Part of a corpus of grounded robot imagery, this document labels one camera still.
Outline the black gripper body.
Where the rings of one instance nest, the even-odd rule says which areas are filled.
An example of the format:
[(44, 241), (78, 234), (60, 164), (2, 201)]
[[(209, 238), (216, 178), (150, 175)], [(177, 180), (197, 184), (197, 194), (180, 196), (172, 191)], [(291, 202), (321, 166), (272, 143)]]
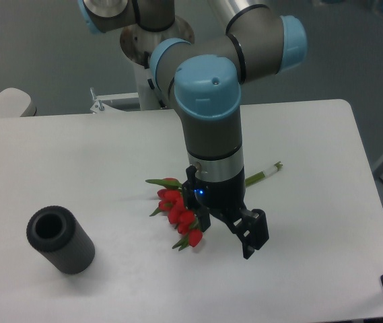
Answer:
[(244, 169), (229, 180), (208, 182), (197, 178), (197, 168), (186, 169), (187, 181), (194, 190), (200, 205), (207, 207), (209, 213), (226, 225), (233, 225), (239, 216), (239, 209), (245, 209), (244, 196), (246, 191)]

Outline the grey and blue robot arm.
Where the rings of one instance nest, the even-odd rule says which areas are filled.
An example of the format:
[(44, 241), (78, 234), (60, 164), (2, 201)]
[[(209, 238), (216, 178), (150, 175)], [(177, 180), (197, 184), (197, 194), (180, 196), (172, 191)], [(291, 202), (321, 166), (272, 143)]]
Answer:
[(211, 1), (223, 36), (197, 44), (173, 1), (80, 1), (94, 33), (121, 30), (121, 47), (144, 68), (155, 95), (151, 108), (180, 118), (189, 165), (185, 182), (156, 179), (158, 213), (181, 238), (177, 250), (197, 246), (216, 218), (242, 243), (249, 258), (269, 239), (265, 212), (244, 204), (246, 187), (262, 180), (244, 175), (241, 87), (298, 66), (308, 40), (298, 18), (273, 13), (266, 1)]

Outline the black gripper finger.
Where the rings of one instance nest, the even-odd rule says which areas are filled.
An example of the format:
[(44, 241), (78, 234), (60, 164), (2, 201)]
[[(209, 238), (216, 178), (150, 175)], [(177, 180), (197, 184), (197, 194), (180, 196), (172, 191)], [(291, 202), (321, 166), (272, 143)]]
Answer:
[(202, 232), (206, 232), (211, 226), (209, 210), (207, 207), (199, 204), (190, 183), (182, 184), (182, 196), (184, 199), (184, 206), (188, 210), (193, 211), (197, 216), (199, 229)]
[(261, 209), (239, 209), (238, 216), (232, 233), (241, 241), (243, 257), (248, 260), (269, 240), (266, 213)]

